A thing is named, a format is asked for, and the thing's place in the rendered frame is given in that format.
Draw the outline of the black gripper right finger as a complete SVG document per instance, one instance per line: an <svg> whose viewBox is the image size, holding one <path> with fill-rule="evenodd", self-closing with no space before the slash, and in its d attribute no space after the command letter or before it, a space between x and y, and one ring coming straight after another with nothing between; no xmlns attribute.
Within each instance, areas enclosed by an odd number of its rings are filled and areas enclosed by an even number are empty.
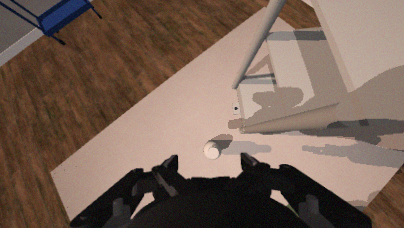
<svg viewBox="0 0 404 228"><path fill-rule="evenodd" d="M272 190L280 191L299 218L312 228L372 228L366 214L294 166L271 168L246 152L240 153L240 159L243 171L227 181L224 189L251 194L257 190L269 197Z"/></svg>

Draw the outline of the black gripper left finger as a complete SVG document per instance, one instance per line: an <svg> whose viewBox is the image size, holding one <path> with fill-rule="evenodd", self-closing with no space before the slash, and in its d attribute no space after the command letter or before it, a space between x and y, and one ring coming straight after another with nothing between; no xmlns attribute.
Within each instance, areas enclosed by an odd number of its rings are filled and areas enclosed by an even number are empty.
<svg viewBox="0 0 404 228"><path fill-rule="evenodd" d="M175 196L194 190L199 190L198 184L178 173L178 155L172 155L149 172L128 172L74 217L70 228L126 228L144 194L152 192L156 199L166 192Z"/></svg>

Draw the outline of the grey open shelving unit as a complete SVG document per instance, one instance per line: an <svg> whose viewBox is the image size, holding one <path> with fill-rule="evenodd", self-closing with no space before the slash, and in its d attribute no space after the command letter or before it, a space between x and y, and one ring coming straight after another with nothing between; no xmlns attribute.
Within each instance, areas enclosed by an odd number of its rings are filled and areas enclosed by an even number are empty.
<svg viewBox="0 0 404 228"><path fill-rule="evenodd" d="M269 32L286 1L269 1L232 84L239 133L404 122L404 0L310 0L321 27ZM264 40L274 72L245 75Z"/></svg>

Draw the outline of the beige bottle with grey cap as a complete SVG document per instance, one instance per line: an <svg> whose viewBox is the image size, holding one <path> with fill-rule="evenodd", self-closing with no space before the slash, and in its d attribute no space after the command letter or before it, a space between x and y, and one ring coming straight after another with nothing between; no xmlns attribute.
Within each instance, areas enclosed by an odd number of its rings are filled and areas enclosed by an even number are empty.
<svg viewBox="0 0 404 228"><path fill-rule="evenodd" d="M209 140L204 146L204 154L208 159L215 160L221 155L222 149L215 140Z"/></svg>

